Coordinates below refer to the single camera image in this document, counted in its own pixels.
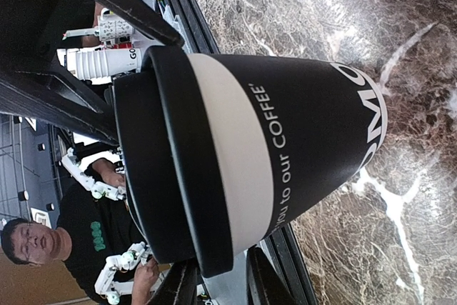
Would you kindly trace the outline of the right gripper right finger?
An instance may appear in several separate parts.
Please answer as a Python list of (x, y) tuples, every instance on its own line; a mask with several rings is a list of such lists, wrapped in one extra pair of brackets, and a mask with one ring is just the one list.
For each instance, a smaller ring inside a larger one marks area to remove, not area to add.
[(309, 304), (309, 282), (304, 265), (280, 253), (279, 274), (262, 248), (251, 247), (246, 257), (248, 304)]

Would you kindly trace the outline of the black paper coffee cup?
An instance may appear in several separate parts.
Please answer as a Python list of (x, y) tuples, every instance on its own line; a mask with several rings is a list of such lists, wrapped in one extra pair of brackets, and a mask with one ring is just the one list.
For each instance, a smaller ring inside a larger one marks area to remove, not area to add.
[(386, 136), (376, 82), (345, 64), (277, 56), (189, 56), (214, 140), (233, 252), (348, 181)]

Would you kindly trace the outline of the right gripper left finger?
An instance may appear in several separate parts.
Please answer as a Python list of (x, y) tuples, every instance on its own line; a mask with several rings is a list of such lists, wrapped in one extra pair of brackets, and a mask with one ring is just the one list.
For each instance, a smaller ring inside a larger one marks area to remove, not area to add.
[(147, 304), (197, 304), (197, 271), (196, 260), (186, 260), (173, 264), (170, 272)]

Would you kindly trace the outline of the black plastic cup lid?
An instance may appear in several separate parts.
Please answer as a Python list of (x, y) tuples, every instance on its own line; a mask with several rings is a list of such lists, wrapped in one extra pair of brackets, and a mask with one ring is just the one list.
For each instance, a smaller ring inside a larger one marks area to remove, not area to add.
[(113, 85), (128, 200), (154, 257), (162, 264), (195, 259), (206, 278), (232, 270), (221, 172), (188, 56), (152, 46), (141, 71)]

